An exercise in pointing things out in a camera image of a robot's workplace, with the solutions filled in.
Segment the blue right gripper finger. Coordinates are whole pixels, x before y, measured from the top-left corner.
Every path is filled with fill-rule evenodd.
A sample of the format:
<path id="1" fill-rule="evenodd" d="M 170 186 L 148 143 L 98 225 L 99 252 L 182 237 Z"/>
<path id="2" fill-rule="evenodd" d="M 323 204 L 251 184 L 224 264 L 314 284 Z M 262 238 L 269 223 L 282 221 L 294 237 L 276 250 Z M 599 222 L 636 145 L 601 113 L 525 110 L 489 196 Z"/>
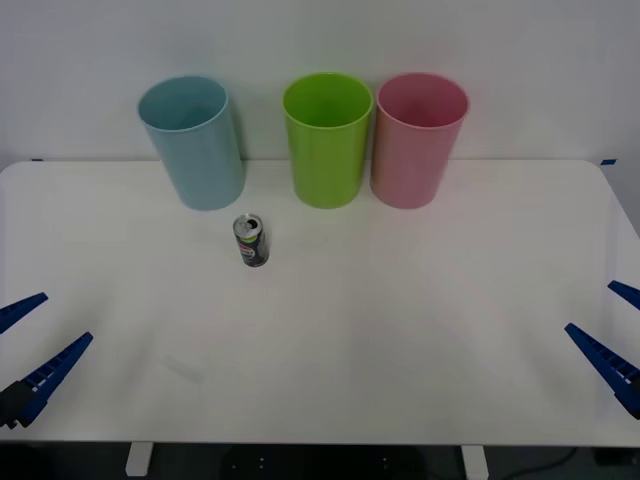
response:
<path id="1" fill-rule="evenodd" d="M 637 310 L 640 309 L 640 290 L 619 281 L 611 281 L 607 288 L 626 300 Z"/>
<path id="2" fill-rule="evenodd" d="M 611 388 L 618 402 L 638 419 L 639 369 L 573 323 L 567 324 L 564 330 Z"/>

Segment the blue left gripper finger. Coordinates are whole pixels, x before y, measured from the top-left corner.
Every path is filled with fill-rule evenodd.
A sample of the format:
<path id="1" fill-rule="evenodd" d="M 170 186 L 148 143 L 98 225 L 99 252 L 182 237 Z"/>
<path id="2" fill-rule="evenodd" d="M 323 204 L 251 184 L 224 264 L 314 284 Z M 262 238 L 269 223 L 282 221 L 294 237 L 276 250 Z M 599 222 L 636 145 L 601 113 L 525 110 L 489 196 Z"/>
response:
<path id="1" fill-rule="evenodd" d="M 18 321 L 47 300 L 48 296 L 44 292 L 41 292 L 2 307 L 0 309 L 0 333 L 5 333 Z"/>
<path id="2" fill-rule="evenodd" d="M 56 356 L 1 391 L 1 426 L 27 428 L 48 403 L 87 347 L 93 335 L 84 333 Z"/>

